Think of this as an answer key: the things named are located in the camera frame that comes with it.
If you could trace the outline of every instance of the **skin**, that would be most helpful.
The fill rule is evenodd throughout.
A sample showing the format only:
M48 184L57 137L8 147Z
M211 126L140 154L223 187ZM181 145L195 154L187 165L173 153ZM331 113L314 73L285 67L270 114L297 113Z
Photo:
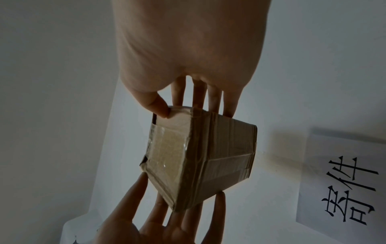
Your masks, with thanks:
M193 244L201 217L202 203L193 208L173 212L166 226L163 226L168 205L158 194L156 204L141 229L133 224L138 205L148 185L146 173L129 189L115 210L103 223L95 244ZM216 195L214 211L209 230L202 244L221 243L225 224L225 194Z
M167 117L158 91L171 85L183 103L186 76L193 107L232 117L259 62L270 0L113 0L120 77L146 109Z

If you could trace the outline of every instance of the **sheet of paper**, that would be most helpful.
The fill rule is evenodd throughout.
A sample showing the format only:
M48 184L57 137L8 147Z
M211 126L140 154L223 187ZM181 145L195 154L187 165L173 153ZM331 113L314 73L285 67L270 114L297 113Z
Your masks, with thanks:
M386 145L311 135L296 221L344 244L385 244Z

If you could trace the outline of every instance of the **palm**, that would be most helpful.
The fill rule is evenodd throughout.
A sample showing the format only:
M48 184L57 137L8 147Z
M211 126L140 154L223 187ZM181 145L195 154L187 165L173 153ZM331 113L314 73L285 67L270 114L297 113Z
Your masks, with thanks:
M132 223L147 183L147 175L143 173L104 222L96 244L194 244L202 203L184 212L173 212L167 225L163 226L168 205L158 194L156 204L142 228L138 230ZM212 222L203 244L221 243L224 221L225 195L220 193L216 196Z

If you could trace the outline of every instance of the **gray wall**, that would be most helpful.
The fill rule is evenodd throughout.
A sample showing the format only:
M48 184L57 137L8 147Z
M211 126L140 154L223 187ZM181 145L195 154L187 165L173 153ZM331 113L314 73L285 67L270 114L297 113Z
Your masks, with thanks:
M385 13L384 0L272 1L261 62L235 114L257 125L260 153L251 178L225 191L225 244L338 243L295 222L297 165L313 129L386 139ZM185 93L189 106L191 83ZM161 95L171 104L169 88ZM105 218L140 173L150 122L119 83L90 204ZM155 198L149 184L138 227ZM198 240L212 208L204 203Z
M87 212L118 78L110 1L1 1L0 243Z

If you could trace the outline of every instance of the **package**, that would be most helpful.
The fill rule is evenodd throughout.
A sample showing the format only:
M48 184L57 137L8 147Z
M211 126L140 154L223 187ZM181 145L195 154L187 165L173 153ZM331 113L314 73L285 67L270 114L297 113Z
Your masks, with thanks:
M171 107L153 116L140 164L174 211L186 210L249 177L257 127L216 113Z

